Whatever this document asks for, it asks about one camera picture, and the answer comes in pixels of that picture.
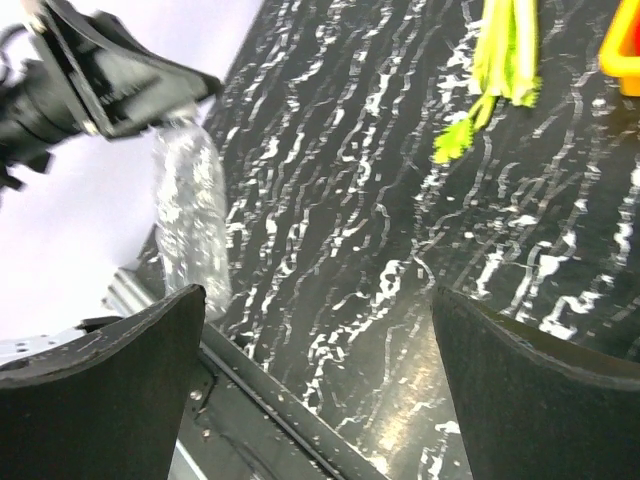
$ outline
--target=white wall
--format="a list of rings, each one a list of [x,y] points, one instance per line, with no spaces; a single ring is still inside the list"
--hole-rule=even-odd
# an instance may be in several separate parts
[[[4,0],[0,28],[22,19]],[[118,16],[152,52],[224,78],[260,0],[72,0]],[[19,39],[9,50],[34,56]],[[16,169],[0,193],[0,339],[55,334],[101,314],[116,268],[135,259],[154,218],[151,138],[79,138],[54,151],[48,175]]]

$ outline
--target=celery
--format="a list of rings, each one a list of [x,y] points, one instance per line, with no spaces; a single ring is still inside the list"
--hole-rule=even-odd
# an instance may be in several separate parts
[[[470,80],[470,90],[481,96],[466,118],[435,139],[435,163],[460,158],[471,147],[473,134],[489,123],[498,98],[534,107],[541,86],[537,50],[537,0],[485,0]]]

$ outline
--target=orange container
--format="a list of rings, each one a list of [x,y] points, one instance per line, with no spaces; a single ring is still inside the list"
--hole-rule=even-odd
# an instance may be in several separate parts
[[[635,31],[640,21],[640,0],[622,0],[600,48],[600,69],[620,79],[620,92],[640,97],[640,55]]]

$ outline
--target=tabletop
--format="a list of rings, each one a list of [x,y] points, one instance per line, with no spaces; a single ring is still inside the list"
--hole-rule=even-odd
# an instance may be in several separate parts
[[[640,358],[640,109],[597,62],[619,2],[541,0],[538,105],[436,165],[482,3],[267,0],[208,122],[235,292],[216,326],[394,480],[470,478],[436,283]]]

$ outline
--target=clear plastic bottle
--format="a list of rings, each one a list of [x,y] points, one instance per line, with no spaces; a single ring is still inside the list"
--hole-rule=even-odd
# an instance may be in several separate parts
[[[156,241],[167,292],[188,284],[207,291],[207,321],[231,301],[224,172],[209,133],[188,108],[157,130]]]

